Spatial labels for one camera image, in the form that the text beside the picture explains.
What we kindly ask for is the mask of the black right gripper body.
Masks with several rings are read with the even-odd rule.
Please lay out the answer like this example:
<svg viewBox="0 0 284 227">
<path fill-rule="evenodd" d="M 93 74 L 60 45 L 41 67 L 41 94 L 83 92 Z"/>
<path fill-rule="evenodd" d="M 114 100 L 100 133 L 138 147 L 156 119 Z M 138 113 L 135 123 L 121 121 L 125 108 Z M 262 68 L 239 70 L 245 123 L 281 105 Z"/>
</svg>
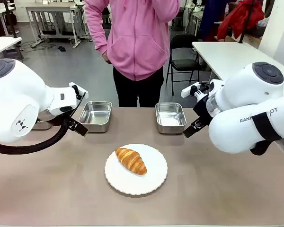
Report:
<svg viewBox="0 0 284 227">
<path fill-rule="evenodd" d="M 213 119 L 206 107 L 206 102 L 208 100 L 208 96 L 204 96 L 199 101 L 197 101 L 196 105 L 194 106 L 194 112 L 199 116 L 198 120 L 201 123 L 210 123 Z"/>
</svg>

